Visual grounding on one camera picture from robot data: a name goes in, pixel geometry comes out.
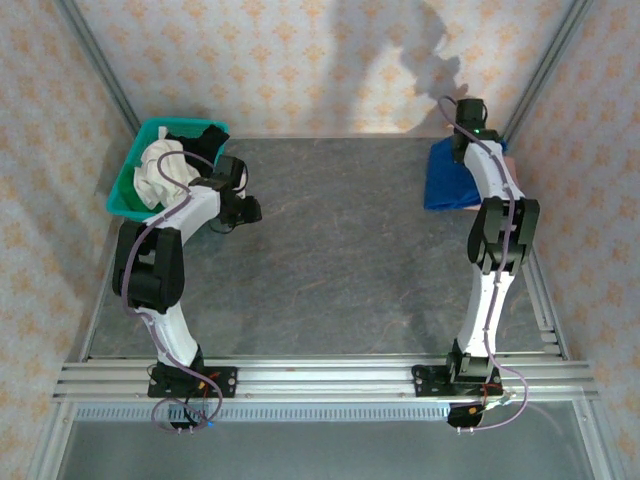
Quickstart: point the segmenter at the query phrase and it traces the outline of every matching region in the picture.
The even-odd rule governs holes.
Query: purple cable
[[[147,323],[147,325],[149,326],[149,333],[151,334],[151,339],[153,340],[153,343],[155,344],[156,348],[161,353],[166,355],[166,357],[169,359],[169,361],[171,363],[173,363],[177,368],[179,368],[183,372],[191,375],[192,377],[195,377],[195,378],[205,382],[206,384],[211,386],[211,388],[213,388],[215,390],[216,394],[218,395],[218,405],[217,405],[216,409],[214,410],[214,412],[211,415],[209,415],[208,417],[205,415],[204,412],[200,412],[199,410],[196,410],[191,405],[189,405],[186,402],[183,402],[182,400],[179,400],[177,398],[165,398],[165,399],[162,399],[153,407],[153,410],[151,411],[151,421],[153,422],[153,424],[156,425],[159,429],[161,429],[164,432],[180,434],[182,432],[182,429],[175,430],[175,429],[165,428],[165,427],[162,427],[156,421],[156,413],[157,413],[158,408],[160,407],[160,405],[171,401],[171,402],[174,402],[174,403],[182,405],[184,408],[186,408],[186,409],[190,410],[192,413],[198,415],[202,419],[202,421],[200,423],[198,423],[198,425],[196,425],[195,427],[189,427],[189,431],[191,433],[193,433],[194,431],[200,430],[202,428],[205,428],[207,425],[209,425],[210,422],[213,420],[213,418],[218,414],[218,412],[222,408],[222,398],[223,398],[222,391],[220,390],[220,387],[218,387],[218,385],[213,380],[211,380],[208,377],[205,377],[204,375],[202,375],[202,374],[200,374],[200,373],[198,373],[198,372],[196,372],[194,370],[191,370],[189,367],[187,367],[185,365],[182,365],[173,355],[171,355],[171,353],[169,353],[167,351],[165,346],[162,344],[162,342],[158,338],[158,332],[156,330],[155,322],[153,321],[153,317],[151,317],[151,315],[149,315],[148,313],[145,313],[145,312],[136,312],[136,311],[134,311],[132,308],[129,307],[129,301],[128,301],[128,297],[129,297],[129,281],[131,280],[131,270],[133,269],[133,262],[135,261],[136,254],[138,253],[138,250],[140,249],[140,245],[142,245],[142,243],[144,242],[145,238],[153,231],[154,228],[156,228],[160,223],[164,222],[168,218],[171,218],[173,215],[178,213],[180,210],[182,210],[184,207],[186,207],[189,204],[189,202],[191,201],[191,190],[189,190],[189,187],[187,187],[186,185],[183,185],[182,183],[170,178],[162,170],[162,162],[163,162],[163,160],[166,157],[168,157],[169,155],[175,155],[175,154],[182,154],[182,155],[187,155],[187,156],[193,157],[193,158],[195,158],[197,160],[200,160],[201,162],[204,162],[205,164],[209,165],[211,168],[213,168],[213,165],[211,164],[211,162],[209,162],[206,158],[203,158],[200,155],[196,155],[195,153],[191,153],[191,152],[183,152],[183,151],[180,151],[180,150],[173,150],[173,151],[170,151],[170,152],[165,152],[162,155],[160,155],[160,157],[158,157],[157,164],[158,164],[158,173],[160,173],[160,176],[162,178],[164,178],[166,181],[168,181],[169,183],[171,183],[171,184],[181,188],[182,190],[184,190],[184,192],[186,193],[186,196],[185,196],[184,200],[182,200],[177,206],[171,208],[167,213],[163,214],[161,217],[158,217],[153,222],[151,222],[147,226],[147,228],[145,228],[142,231],[140,236],[134,242],[133,246],[131,247],[131,253],[129,254],[129,258],[127,258],[127,264],[125,265],[124,274],[122,276],[122,295],[121,296],[122,296],[122,306],[124,308],[125,313],[130,317],[140,318],[140,319],[144,320]]]
[[[515,216],[515,211],[516,211],[516,200],[513,196],[513,192],[511,191],[511,188],[509,187],[509,182],[507,180],[508,178],[507,173],[505,172],[504,167],[502,166],[502,163],[500,163],[500,160],[496,158],[496,156],[493,154],[491,149],[488,146],[486,146],[482,140],[476,137],[473,133],[469,132],[465,128],[458,125],[458,123],[456,123],[456,121],[453,118],[451,118],[451,116],[444,109],[444,106],[442,104],[443,100],[448,100],[454,105],[457,105],[458,102],[454,100],[452,97],[450,97],[449,95],[445,95],[438,99],[438,108],[440,109],[440,112],[442,113],[444,118],[450,124],[456,127],[456,129],[460,131],[462,134],[464,134],[464,136],[466,136],[469,140],[479,145],[480,148],[482,148],[485,152],[487,152],[487,154],[491,157],[493,162],[496,164],[498,171],[500,172],[500,178],[502,179],[503,188],[507,192],[507,196],[509,197],[509,212],[507,214],[507,228],[505,228],[504,240],[502,243],[502,260],[500,261],[500,265],[498,265],[498,270],[496,270],[496,279],[493,283],[493,293],[491,295],[491,302],[489,303],[487,321],[485,322],[484,328],[483,328],[484,348],[487,350],[487,355],[489,356],[489,360],[493,365],[495,365],[495,367],[498,370],[509,372],[515,375],[516,377],[518,377],[518,379],[522,382],[522,385],[524,386],[524,396],[523,396],[522,404],[520,405],[520,408],[518,408],[518,411],[514,413],[512,417],[506,420],[503,420],[502,422],[498,422],[494,425],[487,425],[484,427],[477,427],[477,428],[470,427],[470,428],[458,429],[461,432],[473,433],[473,432],[478,432],[483,430],[491,430],[493,428],[498,428],[498,427],[503,427],[505,425],[508,425],[509,423],[513,422],[516,418],[518,418],[520,415],[522,415],[522,412],[524,412],[525,408],[527,408],[527,403],[529,402],[529,384],[527,383],[527,380],[524,378],[524,375],[522,375],[517,370],[501,365],[498,362],[498,360],[496,360],[495,355],[491,353],[491,349],[489,348],[489,323],[491,322],[491,317],[493,316],[493,311],[495,310],[496,303],[498,301],[498,289],[499,289],[498,286],[500,285],[500,277],[502,276],[502,273],[504,272],[504,269],[507,266],[507,253],[509,252],[509,240],[511,239],[511,225],[513,223],[513,218]]]

